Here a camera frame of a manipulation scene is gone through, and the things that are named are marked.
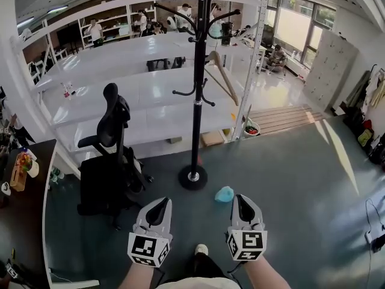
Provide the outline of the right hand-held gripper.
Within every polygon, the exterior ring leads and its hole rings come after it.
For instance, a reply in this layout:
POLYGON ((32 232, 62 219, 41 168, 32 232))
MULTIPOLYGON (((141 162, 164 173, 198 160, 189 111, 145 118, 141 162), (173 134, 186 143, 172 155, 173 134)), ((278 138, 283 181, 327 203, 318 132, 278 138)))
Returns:
POLYGON ((267 235, 262 210, 247 196, 233 199, 231 227, 226 243, 234 261, 257 261, 266 251, 267 235))

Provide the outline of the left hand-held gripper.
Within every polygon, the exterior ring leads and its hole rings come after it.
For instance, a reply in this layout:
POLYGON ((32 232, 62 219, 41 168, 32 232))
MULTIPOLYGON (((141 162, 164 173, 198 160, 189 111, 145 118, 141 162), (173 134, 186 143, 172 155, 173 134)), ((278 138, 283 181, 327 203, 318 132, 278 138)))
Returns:
POLYGON ((140 209, 129 233, 128 256, 133 263, 160 267, 170 252, 172 200, 162 197, 140 209))

